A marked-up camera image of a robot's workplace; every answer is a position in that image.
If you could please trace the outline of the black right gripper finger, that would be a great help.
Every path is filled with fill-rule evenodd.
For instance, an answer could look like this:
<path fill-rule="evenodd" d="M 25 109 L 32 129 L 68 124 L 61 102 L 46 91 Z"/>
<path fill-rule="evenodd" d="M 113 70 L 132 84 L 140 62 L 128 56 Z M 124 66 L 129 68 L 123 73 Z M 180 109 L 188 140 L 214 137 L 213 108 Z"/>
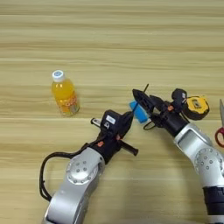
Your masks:
<path fill-rule="evenodd" d="M 148 115 L 153 113 L 154 104 L 151 98 L 143 91 L 138 89 L 133 89 L 132 94 L 136 102 L 145 110 Z"/>
<path fill-rule="evenodd" d="M 163 101 L 161 98 L 159 98 L 155 95 L 152 95 L 150 98 L 151 98 L 151 101 L 156 109 L 167 109 L 168 108 L 168 104 L 165 101 Z"/>

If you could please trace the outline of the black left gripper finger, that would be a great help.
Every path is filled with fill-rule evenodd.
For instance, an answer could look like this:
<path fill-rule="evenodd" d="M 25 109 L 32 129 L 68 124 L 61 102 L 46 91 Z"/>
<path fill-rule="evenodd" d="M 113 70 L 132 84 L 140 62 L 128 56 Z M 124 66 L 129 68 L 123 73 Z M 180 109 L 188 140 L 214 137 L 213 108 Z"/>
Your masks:
<path fill-rule="evenodd" d="M 120 138 L 123 138 L 130 130 L 134 114 L 132 111 L 125 112 L 120 119 L 118 134 Z"/>

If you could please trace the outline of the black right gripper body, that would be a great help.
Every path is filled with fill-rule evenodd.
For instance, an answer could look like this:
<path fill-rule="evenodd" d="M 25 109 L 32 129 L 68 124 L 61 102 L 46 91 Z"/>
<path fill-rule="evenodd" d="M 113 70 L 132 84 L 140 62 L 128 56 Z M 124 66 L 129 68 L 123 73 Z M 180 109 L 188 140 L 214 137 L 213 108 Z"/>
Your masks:
<path fill-rule="evenodd" d="M 150 119 L 157 127 L 166 129 L 173 137 L 189 123 L 171 104 L 167 103 L 162 105 L 159 113 L 152 113 Z"/>

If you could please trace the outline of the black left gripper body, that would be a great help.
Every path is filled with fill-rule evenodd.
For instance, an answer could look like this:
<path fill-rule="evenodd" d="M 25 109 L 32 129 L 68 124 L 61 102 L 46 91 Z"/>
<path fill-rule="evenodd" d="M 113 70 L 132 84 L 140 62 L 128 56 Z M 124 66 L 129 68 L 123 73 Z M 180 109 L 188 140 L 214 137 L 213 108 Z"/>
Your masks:
<path fill-rule="evenodd" d="M 100 133 L 88 146 L 101 154 L 105 164 L 107 164 L 120 149 L 125 149 L 134 156 L 138 153 L 138 149 L 125 143 L 123 138 L 120 138 L 118 134 L 120 119 L 121 118 L 119 118 L 115 124 L 105 119 L 99 120 L 93 118 L 91 120 L 91 123 L 100 129 Z"/>

